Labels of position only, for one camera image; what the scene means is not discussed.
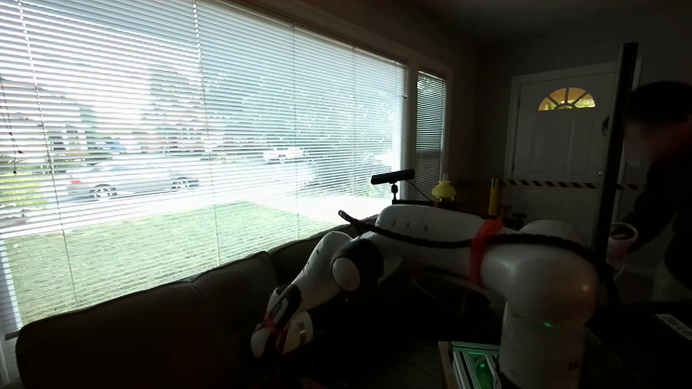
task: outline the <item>white robotic arm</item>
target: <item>white robotic arm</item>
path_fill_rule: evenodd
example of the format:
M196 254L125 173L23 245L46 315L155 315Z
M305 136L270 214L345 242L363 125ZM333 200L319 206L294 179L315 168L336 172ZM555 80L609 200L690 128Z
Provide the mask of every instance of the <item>white robotic arm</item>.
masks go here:
M301 275L270 299L268 315L253 333L253 353L293 353L311 339L309 309L340 292L376 285L403 262L415 262L469 279L472 240L485 218L428 206L390 206L376 230L360 238L328 234ZM527 225L503 237L558 238L581 246L562 224ZM577 388L584 325L597 305L597 272L570 245L508 240L482 254L482 285L507 300L501 369L518 388Z

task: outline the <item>yellow object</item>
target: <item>yellow object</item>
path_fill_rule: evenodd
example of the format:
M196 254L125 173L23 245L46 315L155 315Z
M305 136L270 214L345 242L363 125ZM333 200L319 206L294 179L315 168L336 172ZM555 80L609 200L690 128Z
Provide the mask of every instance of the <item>yellow object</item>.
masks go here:
M454 202L456 200L456 188L452 187L450 179L440 179L437 187L434 188L434 202Z
M503 203L501 179L491 177L491 192L489 192L489 216L491 218L501 216L501 203Z

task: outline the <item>white door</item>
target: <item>white door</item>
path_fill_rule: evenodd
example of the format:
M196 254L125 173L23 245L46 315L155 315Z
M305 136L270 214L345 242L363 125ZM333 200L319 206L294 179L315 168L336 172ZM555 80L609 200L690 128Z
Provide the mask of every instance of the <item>white door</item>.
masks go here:
M515 78L507 203L527 221L555 218L593 240L617 67Z

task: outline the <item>arched door window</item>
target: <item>arched door window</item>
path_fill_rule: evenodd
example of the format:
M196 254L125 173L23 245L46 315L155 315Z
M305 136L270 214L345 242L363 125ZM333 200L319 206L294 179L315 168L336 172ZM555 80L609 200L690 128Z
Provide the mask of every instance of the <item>arched door window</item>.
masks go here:
M557 89L546 95L540 105L540 113L555 113L555 110L595 110L597 100L581 86L564 86Z

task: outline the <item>person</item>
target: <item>person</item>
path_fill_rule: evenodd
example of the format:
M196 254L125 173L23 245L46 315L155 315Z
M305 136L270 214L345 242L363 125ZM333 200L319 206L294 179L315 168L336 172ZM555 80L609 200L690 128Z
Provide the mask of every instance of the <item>person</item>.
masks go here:
M653 159L648 187L624 218L637 234L625 240L612 234L609 259L624 262L673 221L652 300L692 299L692 86L664 80L635 89L625 110L625 136Z

